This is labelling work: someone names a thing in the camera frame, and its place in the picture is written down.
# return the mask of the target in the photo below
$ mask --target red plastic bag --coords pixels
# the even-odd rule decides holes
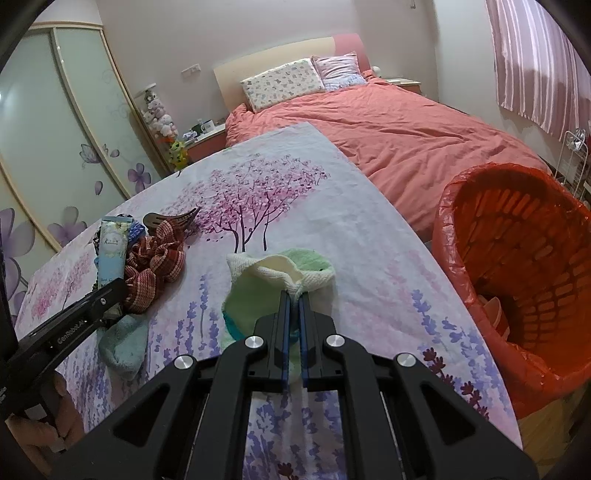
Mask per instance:
[[[540,170],[485,164],[439,203],[433,256],[472,315],[517,418],[591,378],[591,216]],[[507,341],[478,294],[499,297]]]

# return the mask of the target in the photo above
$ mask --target knitted sock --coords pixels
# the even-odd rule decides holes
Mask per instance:
[[[97,330],[101,360],[124,380],[132,380],[142,366],[148,343],[148,319],[125,315],[110,329]]]
[[[252,335],[260,317],[277,311],[281,290],[287,290],[292,301],[297,301],[302,293],[324,287],[335,277],[335,270],[327,259],[302,248],[265,258],[230,254],[228,266],[232,288],[222,306],[222,314],[233,340]],[[228,340],[224,339],[222,346],[227,346]]]

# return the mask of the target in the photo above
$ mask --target pink striped curtain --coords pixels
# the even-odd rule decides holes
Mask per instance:
[[[536,0],[486,3],[499,105],[559,140],[567,130],[589,131],[591,76],[550,14]]]

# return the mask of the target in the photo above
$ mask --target white wall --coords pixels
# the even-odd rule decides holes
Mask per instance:
[[[485,0],[433,0],[433,4],[440,102],[516,136],[556,165],[560,142],[496,101],[495,52]]]
[[[55,0],[35,22],[85,22],[101,24],[95,0]]]
[[[359,33],[386,75],[437,98],[429,0],[98,0],[113,56],[132,93],[155,82],[179,130],[228,114],[213,68],[265,48]],[[200,64],[188,79],[180,72]]]

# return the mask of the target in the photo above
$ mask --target electrical outlet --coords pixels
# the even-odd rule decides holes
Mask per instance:
[[[199,66],[198,63],[196,63],[195,65],[190,66],[188,69],[185,69],[181,72],[181,75],[183,77],[188,77],[189,75],[192,75],[193,73],[197,73],[201,71],[201,67]]]

